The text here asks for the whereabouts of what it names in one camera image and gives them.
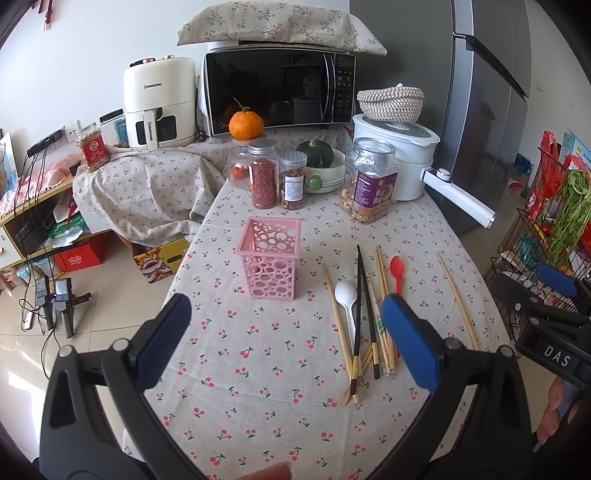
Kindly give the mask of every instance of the gray refrigerator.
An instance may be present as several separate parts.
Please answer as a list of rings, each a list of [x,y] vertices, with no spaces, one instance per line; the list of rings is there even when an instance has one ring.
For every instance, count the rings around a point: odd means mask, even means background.
[[[493,210],[521,143],[531,81],[524,0],[350,0],[386,47],[357,55],[356,90],[403,83],[425,94],[418,123],[441,137],[434,166]],[[454,231],[476,222],[436,192]]]

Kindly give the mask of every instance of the white plastic spoon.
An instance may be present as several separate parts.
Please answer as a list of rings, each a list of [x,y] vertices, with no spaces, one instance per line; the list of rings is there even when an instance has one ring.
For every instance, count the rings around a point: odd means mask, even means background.
[[[353,304],[357,300],[357,289],[351,282],[342,280],[335,287],[336,301],[345,309],[347,313],[347,326],[349,328],[349,339],[351,341],[351,353],[353,352],[353,343],[355,341],[355,321],[353,319]]]

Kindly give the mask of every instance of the microwave control panel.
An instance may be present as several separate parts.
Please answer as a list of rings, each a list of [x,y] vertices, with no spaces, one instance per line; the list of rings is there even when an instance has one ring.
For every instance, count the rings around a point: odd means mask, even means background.
[[[352,119],[355,91],[355,57],[335,55],[335,106],[334,123],[348,123]]]

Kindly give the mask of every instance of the tablecloth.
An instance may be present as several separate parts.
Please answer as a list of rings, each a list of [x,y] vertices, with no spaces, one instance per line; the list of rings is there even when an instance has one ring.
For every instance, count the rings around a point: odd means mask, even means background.
[[[279,148],[295,148],[319,134],[315,127],[268,128]],[[323,131],[333,148],[347,152],[344,127]],[[186,147],[111,148],[111,162],[94,172],[80,168],[74,199],[92,232],[113,230],[129,240],[158,247],[194,234],[222,187],[232,137],[221,135]]]
[[[361,225],[338,207],[339,192],[306,197],[299,211],[255,210],[249,194],[226,182],[176,275],[169,297],[182,292],[193,318],[161,382],[145,395],[174,440],[210,477],[230,480],[291,461],[294,478],[358,480],[392,449],[428,392],[401,361],[393,376],[361,380],[361,404],[336,399],[348,382],[321,263],[333,284],[356,274],[362,246],[379,291],[374,245],[406,266],[403,295],[442,336],[469,346],[452,292],[437,263],[445,262],[474,322],[480,347],[494,351],[508,337],[470,256],[427,193],[399,202]],[[294,301],[254,300],[233,253],[249,215],[302,218]],[[363,344],[368,343],[365,318]],[[467,413],[466,391],[437,454],[447,452]],[[128,433],[125,451],[137,455]]]

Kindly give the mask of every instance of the white wall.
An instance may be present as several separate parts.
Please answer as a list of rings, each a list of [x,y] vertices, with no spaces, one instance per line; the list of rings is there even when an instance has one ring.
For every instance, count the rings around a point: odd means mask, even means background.
[[[17,166],[27,148],[72,120],[83,125],[123,108],[123,72],[135,60],[192,57],[177,30],[216,0],[59,0],[51,28],[29,10],[0,48],[0,128],[11,132]],[[349,11],[349,0],[297,3]]]
[[[542,7],[535,0],[525,0],[525,6],[531,34],[531,91],[519,152],[537,168],[544,130],[561,143],[564,132],[571,130],[591,148],[591,85]]]

